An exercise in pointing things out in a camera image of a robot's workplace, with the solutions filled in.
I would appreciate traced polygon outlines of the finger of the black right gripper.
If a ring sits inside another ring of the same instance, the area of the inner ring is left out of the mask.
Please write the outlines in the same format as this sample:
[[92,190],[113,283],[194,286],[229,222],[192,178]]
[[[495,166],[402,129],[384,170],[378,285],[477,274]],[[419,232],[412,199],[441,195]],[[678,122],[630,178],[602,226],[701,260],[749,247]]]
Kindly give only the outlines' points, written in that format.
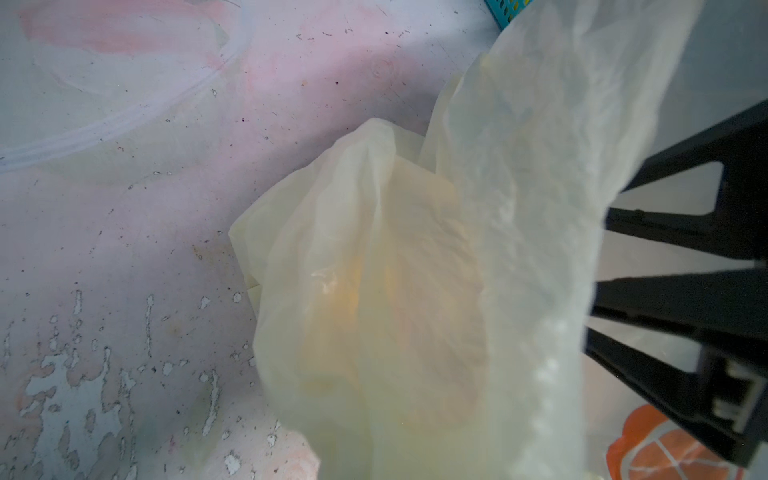
[[767,272],[598,283],[592,316],[700,345],[685,372],[594,329],[586,354],[683,430],[741,467],[767,440]]
[[705,215],[611,208],[608,231],[734,260],[767,257],[767,102],[754,106],[645,160],[627,190],[704,164],[722,173]]

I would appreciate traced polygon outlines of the yellow printed plastic bag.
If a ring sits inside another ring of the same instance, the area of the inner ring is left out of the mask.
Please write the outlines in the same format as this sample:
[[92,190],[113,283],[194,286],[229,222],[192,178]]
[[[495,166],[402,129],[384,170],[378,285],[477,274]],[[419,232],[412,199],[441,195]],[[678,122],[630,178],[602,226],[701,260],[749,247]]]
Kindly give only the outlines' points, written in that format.
[[708,96],[757,1],[543,1],[441,91],[265,192],[229,236],[270,407],[317,479],[586,479],[599,278],[735,262],[606,234]]

